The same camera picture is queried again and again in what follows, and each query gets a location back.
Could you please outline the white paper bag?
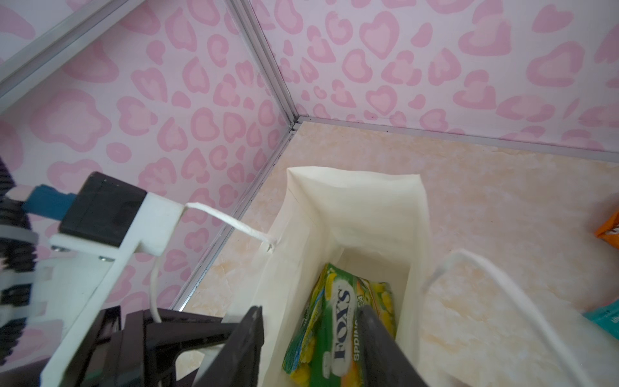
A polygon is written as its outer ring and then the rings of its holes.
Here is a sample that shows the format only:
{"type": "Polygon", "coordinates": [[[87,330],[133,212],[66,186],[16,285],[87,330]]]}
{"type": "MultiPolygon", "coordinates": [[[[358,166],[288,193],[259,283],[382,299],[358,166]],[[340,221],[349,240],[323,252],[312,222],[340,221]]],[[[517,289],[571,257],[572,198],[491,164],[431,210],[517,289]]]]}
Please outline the white paper bag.
{"type": "Polygon", "coordinates": [[[491,261],[459,250],[438,269],[430,268],[427,193],[418,175],[388,175],[326,167],[294,167],[280,211],[268,232],[203,203],[185,203],[261,242],[252,261],[254,276],[240,290],[227,320],[262,308],[264,345],[258,385],[295,386],[282,369],[285,353],[301,326],[312,289],[326,264],[356,277],[391,286],[395,342],[417,371],[422,308],[429,288],[461,261],[483,270],[530,325],[575,386],[592,379],[543,314],[491,261]]]}

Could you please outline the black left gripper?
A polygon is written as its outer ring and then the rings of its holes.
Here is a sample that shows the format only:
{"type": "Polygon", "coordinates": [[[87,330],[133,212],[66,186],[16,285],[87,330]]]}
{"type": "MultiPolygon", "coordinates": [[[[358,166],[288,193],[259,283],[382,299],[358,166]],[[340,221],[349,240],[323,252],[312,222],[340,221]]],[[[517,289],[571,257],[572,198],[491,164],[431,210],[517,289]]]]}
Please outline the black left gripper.
{"type": "Polygon", "coordinates": [[[194,370],[178,377],[181,354],[214,349],[208,337],[212,316],[179,311],[160,312],[161,322],[149,311],[125,319],[119,307],[101,311],[82,336],[67,335],[51,356],[37,359],[1,374],[3,386],[193,386],[194,370]]]}

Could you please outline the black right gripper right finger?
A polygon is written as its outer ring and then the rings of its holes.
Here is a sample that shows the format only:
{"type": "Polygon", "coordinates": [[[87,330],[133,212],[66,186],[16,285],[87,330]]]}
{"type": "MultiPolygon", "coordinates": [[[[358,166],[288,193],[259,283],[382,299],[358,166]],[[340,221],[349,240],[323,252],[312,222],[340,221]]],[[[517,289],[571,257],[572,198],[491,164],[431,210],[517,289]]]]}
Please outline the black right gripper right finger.
{"type": "Polygon", "coordinates": [[[365,386],[427,387],[370,306],[357,312],[365,386]]]}

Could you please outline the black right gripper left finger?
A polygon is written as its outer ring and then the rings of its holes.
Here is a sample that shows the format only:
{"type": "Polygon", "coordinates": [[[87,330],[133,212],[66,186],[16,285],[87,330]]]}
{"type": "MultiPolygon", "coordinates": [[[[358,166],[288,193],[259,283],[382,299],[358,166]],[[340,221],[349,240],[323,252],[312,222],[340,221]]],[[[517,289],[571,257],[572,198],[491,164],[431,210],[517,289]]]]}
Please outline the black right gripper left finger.
{"type": "Polygon", "coordinates": [[[198,369],[193,386],[258,386],[264,345],[263,311],[252,306],[238,322],[215,324],[208,339],[223,344],[204,371],[198,369]]]}

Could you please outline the green Fox's candy packet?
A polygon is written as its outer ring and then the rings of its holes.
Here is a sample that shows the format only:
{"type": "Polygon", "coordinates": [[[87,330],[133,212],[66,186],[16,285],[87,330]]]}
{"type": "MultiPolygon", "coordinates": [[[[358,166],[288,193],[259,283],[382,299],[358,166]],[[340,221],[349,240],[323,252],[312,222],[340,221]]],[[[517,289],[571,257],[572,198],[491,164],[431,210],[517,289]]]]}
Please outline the green Fox's candy packet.
{"type": "Polygon", "coordinates": [[[386,282],[371,282],[326,264],[312,289],[282,369],[299,386],[365,386],[356,312],[370,306],[391,337],[394,300],[386,282]]]}

